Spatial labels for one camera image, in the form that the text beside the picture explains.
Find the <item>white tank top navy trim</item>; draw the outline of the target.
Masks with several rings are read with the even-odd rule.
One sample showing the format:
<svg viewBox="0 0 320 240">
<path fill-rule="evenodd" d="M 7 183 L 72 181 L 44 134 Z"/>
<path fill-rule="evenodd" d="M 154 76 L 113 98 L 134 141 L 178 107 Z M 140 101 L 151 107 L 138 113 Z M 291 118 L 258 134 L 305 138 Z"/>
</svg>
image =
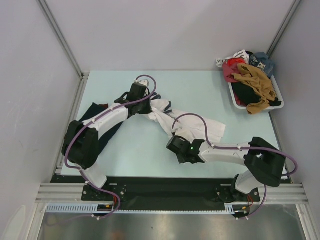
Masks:
<svg viewBox="0 0 320 240">
<path fill-rule="evenodd" d="M 224 136 L 225 124 L 194 115 L 183 116 L 186 112 L 173 109 L 172 103 L 159 94 L 151 97 L 150 105 L 152 112 L 145 117 L 158 123 L 169 137 L 173 136 L 173 129 L 180 127 L 187 131 L 187 136 L 184 138 L 190 142 L 196 139 L 205 140 L 208 137 L 210 142 L 219 143 Z"/>
</svg>

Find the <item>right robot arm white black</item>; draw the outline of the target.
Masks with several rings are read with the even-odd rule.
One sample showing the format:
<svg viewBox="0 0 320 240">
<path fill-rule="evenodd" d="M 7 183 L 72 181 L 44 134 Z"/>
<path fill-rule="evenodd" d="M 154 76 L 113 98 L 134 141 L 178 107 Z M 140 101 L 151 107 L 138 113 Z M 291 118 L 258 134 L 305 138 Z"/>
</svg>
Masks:
<svg viewBox="0 0 320 240">
<path fill-rule="evenodd" d="M 203 139 L 190 142 L 174 135 L 166 148 L 176 154 L 180 164 L 221 162 L 247 167 L 246 172 L 234 177 L 230 187 L 230 194 L 237 201 L 242 201 L 256 188 L 279 187 L 286 161 L 276 148 L 260 137 L 236 145 L 216 145 Z"/>
</svg>

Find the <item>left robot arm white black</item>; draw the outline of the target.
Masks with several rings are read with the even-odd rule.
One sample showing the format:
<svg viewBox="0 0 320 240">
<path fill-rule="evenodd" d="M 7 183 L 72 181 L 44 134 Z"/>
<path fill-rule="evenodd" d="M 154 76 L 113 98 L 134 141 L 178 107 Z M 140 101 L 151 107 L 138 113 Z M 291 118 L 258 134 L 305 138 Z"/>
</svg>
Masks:
<svg viewBox="0 0 320 240">
<path fill-rule="evenodd" d="M 93 194 L 100 200 L 110 196 L 111 188 L 105 184 L 107 177 L 98 166 L 98 157 L 124 121 L 136 114 L 151 113 L 148 86 L 148 80 L 135 81 L 114 104 L 92 103 L 80 120 L 68 126 L 62 155 L 94 185 Z"/>
</svg>

